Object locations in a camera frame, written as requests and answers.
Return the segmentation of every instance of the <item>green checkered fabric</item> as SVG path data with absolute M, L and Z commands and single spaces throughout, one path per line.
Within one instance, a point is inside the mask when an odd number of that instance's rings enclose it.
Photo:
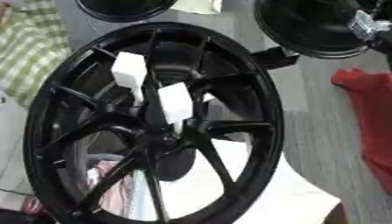
M 28 107 L 46 77 L 69 55 L 53 0 L 7 8 L 0 26 L 0 90 Z

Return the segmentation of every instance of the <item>white surface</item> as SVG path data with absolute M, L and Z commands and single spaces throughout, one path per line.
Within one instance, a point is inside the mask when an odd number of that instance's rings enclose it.
M 221 13 L 222 0 L 178 0 L 173 9 L 198 14 Z
M 136 104 L 144 101 L 142 85 L 147 76 L 147 67 L 143 55 L 120 52 L 111 71 L 118 86 L 132 90 Z
M 23 133 L 27 112 L 0 91 L 0 189 L 32 193 L 23 161 Z M 0 191 L 0 207 L 19 210 L 25 196 Z
M 233 179 L 241 175 L 249 158 L 245 143 L 213 140 Z M 223 188 L 221 181 L 206 159 L 197 153 L 191 171 L 182 179 L 160 182 L 164 203 L 171 218 L 196 212 L 218 199 Z M 146 191 L 135 192 L 135 211 L 131 218 L 154 221 L 155 210 Z M 236 224 L 321 224 L 340 200 L 318 189 L 299 176 L 282 155 L 273 179 L 256 203 Z
M 164 117 L 169 124 L 180 123 L 193 116 L 192 97 L 184 82 L 158 90 Z

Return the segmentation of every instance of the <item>white foam block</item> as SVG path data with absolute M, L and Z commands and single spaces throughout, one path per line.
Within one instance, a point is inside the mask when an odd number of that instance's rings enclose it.
M 137 101 L 143 100 L 141 88 L 147 76 L 144 56 L 130 52 L 120 52 L 111 68 L 118 86 L 130 88 Z
M 162 87 L 158 94 L 169 124 L 180 123 L 193 116 L 192 97 L 184 82 Z

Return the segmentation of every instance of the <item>white paper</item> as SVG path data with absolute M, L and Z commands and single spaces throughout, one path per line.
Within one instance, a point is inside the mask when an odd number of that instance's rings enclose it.
M 225 166 L 233 179 L 241 175 L 248 162 L 249 149 L 245 143 L 213 140 Z M 191 171 L 182 179 L 168 183 L 160 182 L 164 203 L 172 219 L 179 218 L 206 207 L 223 194 L 217 174 L 206 159 L 197 153 Z M 151 196 L 145 191 L 136 192 L 130 218 L 154 221 L 156 215 Z M 277 170 L 269 185 L 255 204 L 236 224 L 321 224 L 340 200 L 318 189 L 300 175 L 281 156 Z
M 172 9 L 198 14 L 219 14 L 221 6 L 222 0 L 178 0 Z

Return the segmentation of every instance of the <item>floor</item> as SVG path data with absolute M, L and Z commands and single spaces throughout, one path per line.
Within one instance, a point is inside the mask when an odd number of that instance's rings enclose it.
M 223 13 L 214 16 L 175 10 L 150 21 L 177 21 L 214 29 L 250 51 L 273 46 L 252 16 L 254 0 L 224 0 Z M 130 24 L 109 24 L 86 16 L 72 0 L 55 0 L 73 49 L 106 32 Z M 392 199 L 361 161 L 360 131 L 344 91 L 331 85 L 338 68 L 360 67 L 388 71 L 383 55 L 368 52 L 353 59 L 322 60 L 301 57 L 296 66 L 271 71 L 286 115 L 285 151 L 293 167 L 312 183 L 343 199 L 353 224 L 389 224 Z

